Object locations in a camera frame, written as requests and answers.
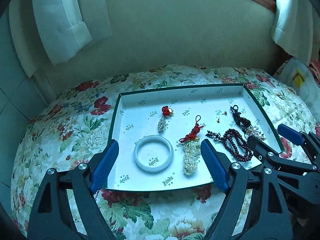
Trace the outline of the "pearl rhinestone brooch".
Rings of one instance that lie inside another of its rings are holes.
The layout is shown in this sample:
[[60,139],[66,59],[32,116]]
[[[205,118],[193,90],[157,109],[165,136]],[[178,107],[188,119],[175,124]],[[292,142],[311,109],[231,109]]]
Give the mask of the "pearl rhinestone brooch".
[[248,139],[250,136],[255,136],[260,140],[265,140],[266,137],[264,133],[257,126],[249,126],[245,131],[245,138]]

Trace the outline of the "black cord gourd pendant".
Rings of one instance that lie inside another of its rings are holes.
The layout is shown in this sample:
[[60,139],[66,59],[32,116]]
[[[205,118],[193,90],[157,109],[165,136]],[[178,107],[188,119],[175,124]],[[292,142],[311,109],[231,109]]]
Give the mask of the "black cord gourd pendant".
[[246,130],[251,126],[251,122],[241,116],[241,113],[239,112],[239,107],[237,105],[230,107],[232,117],[238,127],[240,127],[242,130]]

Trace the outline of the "small gold earring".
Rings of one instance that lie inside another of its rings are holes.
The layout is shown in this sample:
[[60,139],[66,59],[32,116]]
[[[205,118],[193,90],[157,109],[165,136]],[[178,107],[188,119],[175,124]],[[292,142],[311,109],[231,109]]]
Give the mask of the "small gold earring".
[[224,116],[227,116],[227,112],[226,112],[226,111],[224,111],[223,113],[221,113],[221,114],[217,117],[216,122],[217,122],[217,123],[220,123],[221,119],[222,119]]

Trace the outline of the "red knot gold bell charm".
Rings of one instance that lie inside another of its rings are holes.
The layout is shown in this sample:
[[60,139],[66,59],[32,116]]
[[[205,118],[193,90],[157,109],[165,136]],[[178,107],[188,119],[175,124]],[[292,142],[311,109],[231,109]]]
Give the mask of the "red knot gold bell charm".
[[204,126],[201,126],[199,124],[199,121],[201,120],[201,116],[200,115],[197,115],[196,118],[195,118],[195,125],[194,127],[191,129],[191,132],[189,134],[187,134],[185,137],[181,138],[179,140],[180,143],[185,143],[185,142],[188,142],[188,141],[192,141],[192,140],[195,140],[197,138],[197,135],[199,134],[200,130],[202,128],[204,128]]

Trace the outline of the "white jade bangle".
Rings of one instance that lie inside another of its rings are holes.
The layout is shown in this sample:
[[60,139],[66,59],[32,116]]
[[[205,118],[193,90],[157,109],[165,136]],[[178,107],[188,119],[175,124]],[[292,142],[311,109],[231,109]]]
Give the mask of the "white jade bangle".
[[165,137],[148,135],[136,144],[133,157],[140,169],[155,173],[169,167],[174,158],[174,150]]

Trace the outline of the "red knot rhinestone charm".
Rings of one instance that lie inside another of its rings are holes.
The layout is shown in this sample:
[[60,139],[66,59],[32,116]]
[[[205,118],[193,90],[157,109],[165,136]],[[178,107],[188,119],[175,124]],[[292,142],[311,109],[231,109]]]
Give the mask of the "red knot rhinestone charm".
[[173,116],[174,111],[169,106],[163,106],[161,108],[162,116],[157,125],[158,133],[163,133],[167,127],[167,118]]

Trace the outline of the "green white jewelry box tray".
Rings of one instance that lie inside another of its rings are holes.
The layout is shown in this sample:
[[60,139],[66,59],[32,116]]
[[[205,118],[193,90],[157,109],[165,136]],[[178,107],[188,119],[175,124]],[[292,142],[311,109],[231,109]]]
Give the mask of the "green white jewelry box tray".
[[208,132],[238,129],[232,107],[249,120],[249,130],[277,153],[283,151],[274,126],[242,84],[149,89],[118,95],[110,140],[118,156],[105,186],[120,191],[183,189],[213,181],[200,154]]

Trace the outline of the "floral quilted bedspread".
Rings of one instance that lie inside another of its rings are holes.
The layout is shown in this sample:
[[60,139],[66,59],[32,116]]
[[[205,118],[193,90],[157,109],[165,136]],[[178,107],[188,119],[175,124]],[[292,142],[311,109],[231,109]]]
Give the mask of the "floral quilted bedspread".
[[[11,179],[13,222],[26,234],[31,207],[45,172],[72,170],[107,144],[121,92],[214,83],[243,83],[272,124],[319,133],[319,119],[293,88],[259,69],[175,66],[95,78],[62,93],[33,118],[18,147]],[[103,189],[95,195],[117,239],[203,239],[224,194],[213,184],[160,193]]]

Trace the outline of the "white yellow bag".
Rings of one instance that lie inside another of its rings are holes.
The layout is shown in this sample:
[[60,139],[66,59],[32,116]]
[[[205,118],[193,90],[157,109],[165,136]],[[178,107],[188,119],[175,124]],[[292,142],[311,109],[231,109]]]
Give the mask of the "white yellow bag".
[[311,58],[306,66],[293,57],[284,62],[273,77],[292,87],[314,116],[319,115],[319,61]]

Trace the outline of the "right white curtain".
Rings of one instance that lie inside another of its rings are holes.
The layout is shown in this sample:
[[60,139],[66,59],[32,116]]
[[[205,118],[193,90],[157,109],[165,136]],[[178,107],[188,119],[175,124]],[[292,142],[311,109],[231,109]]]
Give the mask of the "right white curtain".
[[276,0],[272,40],[306,66],[318,59],[319,15],[310,0]]

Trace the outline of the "white curtain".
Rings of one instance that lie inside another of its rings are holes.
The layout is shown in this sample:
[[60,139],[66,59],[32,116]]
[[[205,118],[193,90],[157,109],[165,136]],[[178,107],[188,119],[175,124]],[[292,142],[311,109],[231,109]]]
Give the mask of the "white curtain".
[[106,0],[11,0],[9,23],[28,77],[112,35]]
[[319,15],[310,0],[276,0],[272,40],[306,66],[318,59]]

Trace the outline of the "left white curtain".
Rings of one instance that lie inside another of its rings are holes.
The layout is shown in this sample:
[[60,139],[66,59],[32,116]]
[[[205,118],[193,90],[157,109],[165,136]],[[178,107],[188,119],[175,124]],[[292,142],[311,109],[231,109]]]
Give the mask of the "left white curtain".
[[106,0],[11,0],[9,23],[28,77],[112,35]]

